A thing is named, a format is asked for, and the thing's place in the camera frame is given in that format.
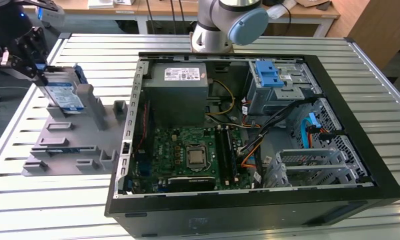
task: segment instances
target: cpu socket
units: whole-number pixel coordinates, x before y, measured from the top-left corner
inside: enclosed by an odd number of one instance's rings
[[[199,171],[206,167],[206,146],[186,146],[186,168]]]

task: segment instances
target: white label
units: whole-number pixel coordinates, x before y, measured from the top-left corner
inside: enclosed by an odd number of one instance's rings
[[[63,151],[59,150],[59,149],[50,149],[50,150],[46,149],[46,151],[47,151],[49,153],[62,153],[62,152],[63,152]]]
[[[134,14],[133,11],[114,11],[115,14]]]
[[[247,107],[246,106],[241,107],[241,113],[242,113],[242,115],[247,115]]]
[[[335,19],[338,16],[335,15],[321,15],[321,18],[323,19]]]
[[[273,158],[270,156],[265,156],[263,160],[261,161],[262,164],[269,164]]]
[[[254,174],[253,174],[253,178],[254,180],[261,183],[261,175],[258,174],[258,172],[255,171]]]
[[[281,80],[291,80],[290,75],[279,75]]]
[[[69,82],[49,82],[45,86],[54,102],[63,112],[77,112],[83,109],[74,87]]]
[[[199,68],[166,68],[163,70],[163,81],[199,81]]]

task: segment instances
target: yellow wire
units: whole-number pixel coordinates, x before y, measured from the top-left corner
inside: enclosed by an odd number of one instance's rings
[[[230,100],[231,100],[231,102],[230,102],[229,108],[227,108],[225,111],[219,111],[219,112],[207,112],[205,115],[221,115],[221,114],[227,113],[227,112],[233,109],[234,103],[235,103],[234,95],[233,95],[231,91],[229,90],[229,88],[225,86],[225,84],[223,84],[221,81],[218,81],[218,80],[214,80],[214,79],[213,79],[213,81],[217,82],[217,83],[223,87],[223,89],[227,91],[227,93],[229,93],[229,95],[230,95]]]

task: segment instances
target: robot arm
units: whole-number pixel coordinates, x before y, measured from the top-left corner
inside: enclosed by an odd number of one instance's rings
[[[43,86],[47,81],[38,68],[46,63],[47,46],[42,29],[33,27],[22,5],[58,11],[50,0],[0,0],[0,69],[15,78],[29,79],[37,86]]]
[[[229,52],[231,43],[250,44],[261,36],[266,24],[261,0],[201,0],[191,48],[203,53]]]

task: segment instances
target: ram slot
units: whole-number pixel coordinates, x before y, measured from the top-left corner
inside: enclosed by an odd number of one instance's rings
[[[231,137],[230,137],[230,132],[225,129],[223,130],[225,135],[226,135],[226,143],[227,143],[227,155],[229,155],[229,176],[231,176],[231,180],[234,182],[238,182],[238,178],[237,178],[237,164],[235,164],[235,151],[233,148],[233,144],[231,144]]]
[[[230,156],[227,155],[227,137],[225,129],[214,129],[214,142],[215,142],[215,156],[217,156],[217,166],[218,166],[218,178],[222,185],[229,185],[231,180],[230,172],[231,167],[229,165]]]

